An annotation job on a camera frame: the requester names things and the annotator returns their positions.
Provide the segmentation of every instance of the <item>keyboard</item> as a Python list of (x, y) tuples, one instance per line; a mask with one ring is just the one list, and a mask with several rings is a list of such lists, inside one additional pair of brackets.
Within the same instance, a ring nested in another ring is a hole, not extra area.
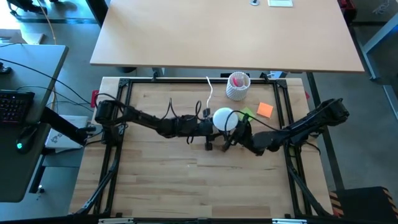
[(34, 96), (29, 91), (0, 90), (0, 124), (22, 124)]

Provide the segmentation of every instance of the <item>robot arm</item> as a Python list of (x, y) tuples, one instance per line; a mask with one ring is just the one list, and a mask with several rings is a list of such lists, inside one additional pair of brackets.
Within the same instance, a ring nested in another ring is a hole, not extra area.
[(330, 99), (324, 101), (315, 110), (309, 112), (304, 118), (278, 131), (262, 131), (251, 134), (251, 125), (245, 115), (226, 139), (223, 150), (228, 150), (230, 145), (242, 144), (257, 156), (263, 155), (266, 149), (276, 152), (284, 142), (293, 145), (302, 145), (311, 133), (322, 133), (325, 126), (336, 126), (345, 122), (349, 116), (342, 104), (343, 99)]
[[(115, 108), (124, 108), (123, 115), (112, 119)], [(99, 103), (95, 121), (103, 126), (114, 126), (125, 121), (133, 122), (154, 129), (165, 138), (213, 134), (213, 123), (210, 120), (198, 123), (198, 118), (195, 115), (160, 119), (114, 100), (104, 100)]]
[[(263, 155), (266, 149), (276, 152), (286, 141), (293, 145), (301, 145), (311, 133), (322, 133), (325, 126), (336, 126), (345, 122), (349, 116), (348, 111), (342, 104), (343, 99), (331, 99), (324, 101), (315, 110), (309, 112), (304, 118), (293, 124), (276, 131), (262, 131), (252, 135), (248, 115), (239, 121), (232, 134), (225, 137), (223, 150), (227, 151), (230, 146), (237, 143), (243, 145), (257, 156)], [(112, 119), (115, 108), (123, 109), (123, 115)], [(213, 140), (214, 136), (227, 133), (213, 134), (213, 122), (211, 118), (201, 119), (198, 123), (195, 115), (183, 115), (176, 118), (160, 119), (126, 106), (114, 100), (104, 100), (98, 105), (95, 121), (104, 127), (115, 126), (123, 122), (133, 122), (151, 128), (165, 138), (205, 136)]]

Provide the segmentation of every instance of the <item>gray floor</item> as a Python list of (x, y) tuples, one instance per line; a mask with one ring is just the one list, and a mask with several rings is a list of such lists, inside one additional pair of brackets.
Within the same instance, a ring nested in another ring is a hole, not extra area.
[[(356, 1), (359, 9), (358, 20), (386, 21), (397, 11), (397, 4), (395, 1), (391, 1), (392, 7), (384, 15), (375, 16), (371, 11), (378, 5), (378, 1), (368, 2)], [(86, 6), (81, 7), (84, 8), (82, 11), (87, 11)], [(54, 17), (59, 14), (62, 12), (51, 13)], [(83, 15), (68, 12), (68, 16), (91, 17), (89, 11)], [(27, 32), (43, 32), (47, 37), (44, 44), (53, 43), (47, 24), (20, 25), (22, 30)], [(126, 76), (115, 68), (94, 67), (89, 64), (100, 31), (97, 25), (54, 24), (53, 28), (58, 44), (67, 45), (70, 48), (60, 74), (60, 80), (70, 85), (85, 99), (91, 99), (91, 91), (98, 89), (102, 77)], [(377, 32), (377, 29), (378, 27), (362, 27), (359, 32), (362, 32), (366, 38), (370, 38)], [(392, 77), (391, 80), (394, 80), (393, 76), (398, 72), (394, 58), (396, 55), (394, 52), (398, 50), (396, 40), (397, 36), (392, 35), (381, 45), (380, 49), (374, 52), (381, 72), (387, 77)], [(217, 77), (220, 72), (224, 71), (174, 68), (168, 70), (167, 76)], [(256, 77), (260, 72), (250, 71), (250, 74), (252, 77)], [(128, 75), (150, 76), (151, 72), (149, 68), (139, 68), (136, 72)], [(305, 89), (310, 93), (305, 75), (291, 74), (289, 77), (303, 78)], [(377, 83), (370, 82), (367, 73), (316, 73), (315, 79), (321, 100), (342, 97), (351, 114), (347, 122), (330, 128), (345, 187), (350, 189), (381, 185), (387, 187), (394, 198), (398, 200), (398, 163), (396, 162), (396, 158), (398, 158), (396, 150), (398, 122), (382, 87)], [(57, 84), (57, 91), (81, 102), (61, 85)], [(311, 109), (313, 108), (312, 99), (308, 101), (308, 105)], [(67, 103), (59, 105), (59, 113), (92, 116), (88, 110)], [(333, 190), (335, 186), (322, 139), (318, 143), (322, 151), (321, 157), (326, 181), (329, 189)], [(45, 171), (42, 184), (46, 188), (46, 193), (41, 196), (27, 194), (21, 203), (0, 203), (0, 220), (66, 215), (81, 155), (82, 151), (78, 151), (49, 159), (47, 162), (51, 165), (58, 164), (68, 167), (51, 167)]]

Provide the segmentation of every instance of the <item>orange square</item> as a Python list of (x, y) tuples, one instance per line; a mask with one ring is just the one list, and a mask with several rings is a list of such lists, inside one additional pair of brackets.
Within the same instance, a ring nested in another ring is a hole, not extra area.
[(257, 114), (270, 118), (273, 108), (274, 108), (273, 106), (268, 105), (266, 103), (260, 103), (259, 108), (257, 109)]

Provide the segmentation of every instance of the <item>wooden table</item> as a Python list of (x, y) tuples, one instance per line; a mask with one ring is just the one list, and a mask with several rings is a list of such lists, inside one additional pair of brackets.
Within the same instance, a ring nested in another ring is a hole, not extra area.
[(363, 72), (336, 0), (113, 0), (90, 63)]
[[(116, 96), (118, 82), (119, 78), (103, 78), (100, 92)], [(287, 83), (294, 119), (298, 120), (308, 113), (303, 84), (296, 78), (287, 79)], [(240, 102), (226, 97), (224, 84), (214, 84), (213, 88), (209, 103), (213, 113), (224, 106), (236, 110), (247, 106), (256, 112), (259, 102), (275, 106), (273, 87), (269, 85), (252, 85), (245, 100)], [(171, 97), (177, 114), (194, 114), (196, 101), (205, 103), (209, 93), (209, 86), (204, 84), (135, 83), (131, 105), (161, 117)], [(270, 119), (257, 118), (279, 128), (277, 116), (274, 108)], [(255, 121), (251, 124), (253, 133), (269, 130)], [(204, 138), (195, 138), (188, 145), (185, 138), (165, 139), (151, 129), (133, 123), (128, 125), (113, 214), (174, 218), (275, 218), (293, 214), (283, 150), (266, 151), (263, 156), (256, 157), (247, 149), (233, 146), (224, 153), (219, 150), (222, 144), (219, 139), (213, 144), (213, 151), (205, 151)], [(104, 149), (101, 144), (86, 147), (71, 212), (77, 211), (97, 188)], [(319, 153), (308, 145), (302, 149), (307, 185), (326, 211), (331, 212)]]

